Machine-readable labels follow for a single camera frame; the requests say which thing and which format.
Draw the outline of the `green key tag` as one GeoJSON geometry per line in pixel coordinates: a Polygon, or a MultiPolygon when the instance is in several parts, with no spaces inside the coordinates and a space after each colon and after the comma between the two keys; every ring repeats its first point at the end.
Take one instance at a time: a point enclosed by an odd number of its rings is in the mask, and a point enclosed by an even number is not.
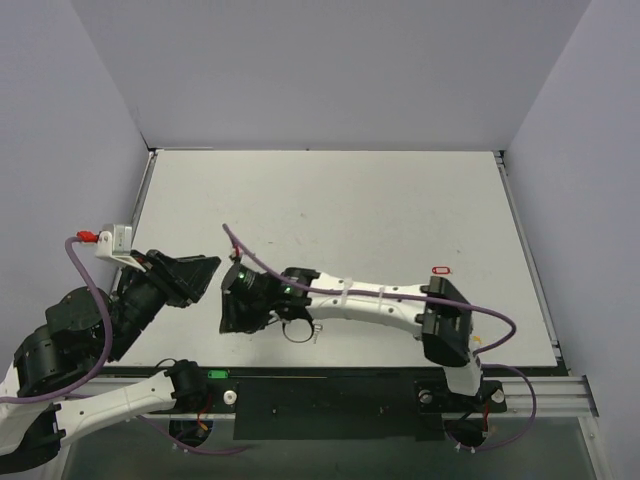
{"type": "Polygon", "coordinates": [[[229,373],[226,370],[211,369],[207,372],[208,379],[227,379],[229,373]]]}

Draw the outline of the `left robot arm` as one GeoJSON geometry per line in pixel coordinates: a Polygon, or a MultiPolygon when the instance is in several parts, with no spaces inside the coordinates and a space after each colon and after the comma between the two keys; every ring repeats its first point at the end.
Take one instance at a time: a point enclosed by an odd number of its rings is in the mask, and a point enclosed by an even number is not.
{"type": "Polygon", "coordinates": [[[163,307],[197,303],[221,264],[217,256],[172,258],[158,250],[131,258],[114,292],[69,292],[15,351],[1,385],[2,473],[37,468],[73,440],[133,416],[205,405],[206,376],[190,360],[132,386],[70,400],[105,363],[121,360],[163,307]]]}

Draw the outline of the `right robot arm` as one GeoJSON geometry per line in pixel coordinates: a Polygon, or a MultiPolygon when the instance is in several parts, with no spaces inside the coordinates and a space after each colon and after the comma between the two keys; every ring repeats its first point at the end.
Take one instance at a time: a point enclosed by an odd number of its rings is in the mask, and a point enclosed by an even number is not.
{"type": "Polygon", "coordinates": [[[468,301],[433,276],[426,285],[355,282],[312,269],[257,272],[236,262],[221,284],[221,334],[254,334],[272,322],[345,320],[394,328],[420,341],[426,360],[442,368],[449,402],[468,409],[486,394],[479,343],[468,301]]]}

